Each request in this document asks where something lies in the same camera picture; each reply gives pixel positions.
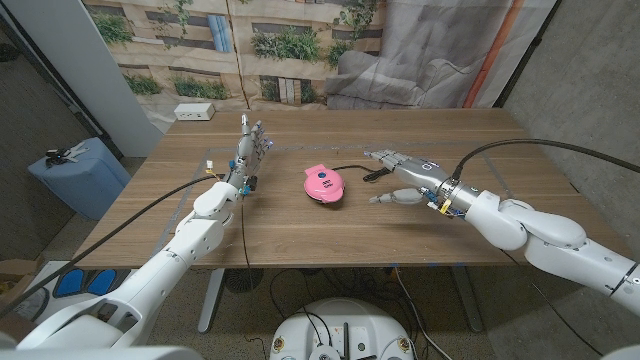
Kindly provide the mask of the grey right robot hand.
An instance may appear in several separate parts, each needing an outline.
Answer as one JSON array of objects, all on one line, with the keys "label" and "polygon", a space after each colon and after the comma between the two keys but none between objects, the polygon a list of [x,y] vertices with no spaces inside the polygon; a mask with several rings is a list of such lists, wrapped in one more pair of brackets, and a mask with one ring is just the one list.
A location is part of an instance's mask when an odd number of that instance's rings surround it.
[{"label": "grey right robot hand", "polygon": [[411,157],[394,150],[365,152],[379,161],[409,188],[374,196],[370,203],[399,203],[426,205],[447,216],[465,216],[480,191],[461,181],[453,180],[438,164],[422,158]]}]

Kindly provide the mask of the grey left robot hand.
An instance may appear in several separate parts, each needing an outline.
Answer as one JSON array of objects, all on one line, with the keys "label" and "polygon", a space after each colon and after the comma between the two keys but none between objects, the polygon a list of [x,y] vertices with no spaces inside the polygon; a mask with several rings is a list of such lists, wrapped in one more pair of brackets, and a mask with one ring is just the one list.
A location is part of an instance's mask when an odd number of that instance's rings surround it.
[{"label": "grey left robot hand", "polygon": [[273,146],[273,142],[264,136],[264,132],[260,120],[251,125],[248,115],[241,115],[241,137],[235,157],[230,162],[230,171],[224,178],[224,181],[236,187],[241,195],[256,190],[256,173],[265,154]]}]

